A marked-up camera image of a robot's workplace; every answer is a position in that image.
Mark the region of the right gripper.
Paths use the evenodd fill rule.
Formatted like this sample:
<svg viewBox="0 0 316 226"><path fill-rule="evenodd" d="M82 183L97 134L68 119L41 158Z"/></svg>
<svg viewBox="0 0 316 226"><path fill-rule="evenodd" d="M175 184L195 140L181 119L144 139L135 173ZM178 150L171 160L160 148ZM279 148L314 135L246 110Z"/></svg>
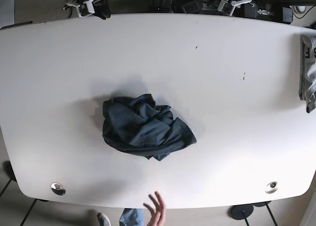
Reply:
<svg viewBox="0 0 316 226"><path fill-rule="evenodd" d="M111 17L111 12L107 0L66 0L64 10L71 7L71 2L78 4L91 3L93 4L94 8L94 16L101 18L103 20L109 19Z"/></svg>

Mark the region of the person's hand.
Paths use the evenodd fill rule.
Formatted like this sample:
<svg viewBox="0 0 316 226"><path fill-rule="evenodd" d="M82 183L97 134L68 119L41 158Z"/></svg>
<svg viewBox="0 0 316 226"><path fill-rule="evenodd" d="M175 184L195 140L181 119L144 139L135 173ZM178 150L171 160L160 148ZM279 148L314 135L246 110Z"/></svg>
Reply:
<svg viewBox="0 0 316 226"><path fill-rule="evenodd" d="M147 223L147 226L164 226L166 220L166 205L158 191L155 191L155 196L148 195L155 208L147 203L143 203L143 206L147 208L151 214L151 218Z"/></svg>

